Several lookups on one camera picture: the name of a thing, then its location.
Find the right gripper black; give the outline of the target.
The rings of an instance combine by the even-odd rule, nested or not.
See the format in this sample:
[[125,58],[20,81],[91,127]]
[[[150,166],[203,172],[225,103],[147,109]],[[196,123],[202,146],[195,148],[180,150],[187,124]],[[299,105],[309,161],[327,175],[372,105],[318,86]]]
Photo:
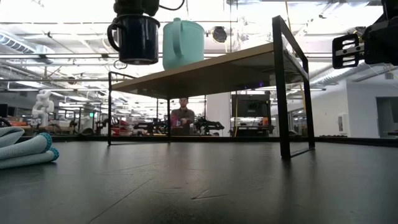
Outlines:
[[357,34],[337,37],[332,41],[334,69],[357,67],[360,60],[366,64],[389,63],[398,66],[398,17],[377,21],[366,28],[361,44]]

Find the dark blue enamel mug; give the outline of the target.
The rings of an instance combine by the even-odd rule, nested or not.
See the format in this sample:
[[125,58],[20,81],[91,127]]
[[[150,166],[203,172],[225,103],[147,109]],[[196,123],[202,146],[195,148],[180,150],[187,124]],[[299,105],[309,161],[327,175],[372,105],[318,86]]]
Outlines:
[[107,28],[108,42],[128,65],[152,65],[159,61],[160,22],[152,17],[125,14],[114,18]]

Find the mint green plastic mug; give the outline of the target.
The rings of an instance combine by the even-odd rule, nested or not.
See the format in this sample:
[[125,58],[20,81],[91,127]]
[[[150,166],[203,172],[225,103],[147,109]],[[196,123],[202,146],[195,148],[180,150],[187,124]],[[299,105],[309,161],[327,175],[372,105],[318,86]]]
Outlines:
[[162,65],[164,70],[204,60],[205,30],[196,22],[174,18],[163,27]]

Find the black round ceiling fixture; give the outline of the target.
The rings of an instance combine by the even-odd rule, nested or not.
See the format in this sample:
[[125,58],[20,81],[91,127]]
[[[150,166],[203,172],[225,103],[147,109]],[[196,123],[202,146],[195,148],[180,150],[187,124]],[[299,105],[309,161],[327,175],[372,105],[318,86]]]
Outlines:
[[217,43],[225,43],[227,39],[227,33],[223,26],[215,26],[212,31],[212,38]]

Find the black background monitor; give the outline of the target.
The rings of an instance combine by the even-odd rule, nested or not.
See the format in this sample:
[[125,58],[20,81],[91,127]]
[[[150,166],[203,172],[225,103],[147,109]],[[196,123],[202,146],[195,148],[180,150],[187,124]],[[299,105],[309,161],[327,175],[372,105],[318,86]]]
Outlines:
[[271,115],[268,95],[231,95],[231,115],[237,118],[260,118]]

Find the person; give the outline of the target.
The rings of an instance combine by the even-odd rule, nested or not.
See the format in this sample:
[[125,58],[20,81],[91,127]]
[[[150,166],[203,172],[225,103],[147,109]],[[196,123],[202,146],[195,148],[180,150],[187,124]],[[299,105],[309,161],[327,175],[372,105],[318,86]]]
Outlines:
[[195,113],[188,109],[188,98],[179,99],[180,108],[171,112],[171,135],[188,136],[191,133],[190,125],[195,120]]

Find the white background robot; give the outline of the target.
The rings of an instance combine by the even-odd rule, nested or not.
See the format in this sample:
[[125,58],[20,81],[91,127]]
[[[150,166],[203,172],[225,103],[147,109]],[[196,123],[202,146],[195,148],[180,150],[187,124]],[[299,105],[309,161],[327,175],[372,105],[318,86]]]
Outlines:
[[50,90],[40,90],[32,108],[32,117],[35,120],[40,119],[41,126],[49,124],[49,114],[53,113],[55,108],[54,102],[50,99],[51,95],[52,92]]

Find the folded light blue cloth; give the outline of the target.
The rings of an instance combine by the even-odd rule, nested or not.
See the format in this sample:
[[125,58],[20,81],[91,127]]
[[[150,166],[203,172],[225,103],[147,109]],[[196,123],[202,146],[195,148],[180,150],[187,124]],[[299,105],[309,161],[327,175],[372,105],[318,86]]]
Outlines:
[[22,128],[14,126],[0,128],[0,169],[43,164],[59,158],[51,135],[40,133],[17,143],[24,133]]

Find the wooden shelf with black frame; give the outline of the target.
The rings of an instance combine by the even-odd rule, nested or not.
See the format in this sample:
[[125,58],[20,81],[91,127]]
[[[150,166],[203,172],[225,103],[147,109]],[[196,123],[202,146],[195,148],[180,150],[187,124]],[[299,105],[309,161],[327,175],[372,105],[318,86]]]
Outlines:
[[306,151],[315,149],[308,59],[283,18],[272,18],[273,41],[144,77],[110,84],[109,89],[170,101],[175,98],[274,86],[277,93],[280,154],[285,160],[305,153],[291,152],[287,119],[288,84],[303,83],[307,115]]

